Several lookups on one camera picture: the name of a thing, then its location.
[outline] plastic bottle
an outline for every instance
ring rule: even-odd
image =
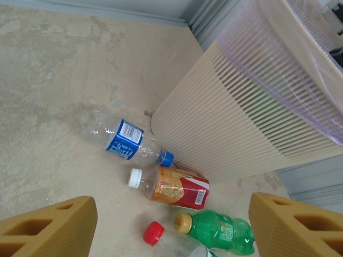
[[[240,218],[205,210],[198,214],[178,213],[174,229],[197,239],[207,248],[232,252],[236,255],[250,255],[255,241],[250,225]]]
[[[201,210],[210,192],[208,180],[184,170],[149,167],[132,169],[129,186],[143,190],[149,200]]]
[[[158,257],[216,257],[204,245],[179,233],[165,231],[156,221],[145,230],[143,240],[153,246]]]
[[[139,166],[156,163],[169,167],[173,163],[173,154],[162,149],[149,131],[143,131],[105,109],[91,110],[86,119],[81,121],[81,134],[93,145]]]

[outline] red and gold label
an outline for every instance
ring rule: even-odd
[[[205,207],[210,192],[208,180],[185,170],[159,167],[159,178],[151,200],[195,210]]]

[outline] red bottle cap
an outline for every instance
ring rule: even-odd
[[[148,245],[154,246],[160,240],[165,229],[162,225],[156,221],[153,221],[145,230],[143,240]]]

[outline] green plastic bottle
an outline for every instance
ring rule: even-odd
[[[250,255],[255,249],[251,226],[241,218],[230,218],[212,210],[190,215],[178,213],[174,229],[197,239],[207,248]]]

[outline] concrete floor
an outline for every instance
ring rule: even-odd
[[[91,195],[90,256],[152,256],[142,231],[176,207],[127,186],[130,166],[78,134],[103,105],[149,129],[153,112],[202,55],[188,28],[1,6],[0,218]],[[248,218],[252,192],[288,197],[274,172],[211,186],[207,208]]]

